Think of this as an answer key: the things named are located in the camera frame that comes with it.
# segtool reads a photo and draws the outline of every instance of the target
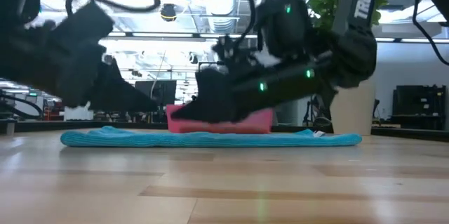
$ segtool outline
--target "blue microfiber cloth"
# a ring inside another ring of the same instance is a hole
[[[298,133],[263,135],[235,133],[136,133],[105,126],[88,133],[68,131],[61,143],[70,147],[330,147],[352,146],[362,141],[357,134],[315,137],[307,129]]]

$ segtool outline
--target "potted plant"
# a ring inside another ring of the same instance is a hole
[[[315,27],[331,30],[339,0],[309,0],[311,18]],[[382,17],[379,9],[388,0],[375,0],[372,25],[378,25]],[[363,81],[357,88],[339,89],[329,107],[334,133],[359,133],[370,135],[375,102],[373,79]]]

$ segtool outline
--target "green leaves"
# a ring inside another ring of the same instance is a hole
[[[335,18],[335,12],[337,11],[339,0],[309,0],[307,2],[310,9],[320,18],[312,16],[312,21],[315,27],[323,29],[331,29]],[[382,14],[377,11],[379,8],[386,6],[388,0],[375,0],[375,9],[373,13],[373,25],[378,25]]]

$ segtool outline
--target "ceiling duct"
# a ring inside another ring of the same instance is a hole
[[[206,10],[211,15],[229,15],[234,12],[236,0],[206,0]],[[233,18],[209,18],[210,30],[215,33],[234,32],[236,20]]]

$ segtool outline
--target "wooden floor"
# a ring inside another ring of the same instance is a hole
[[[449,145],[68,148],[0,138],[5,224],[448,224]]]

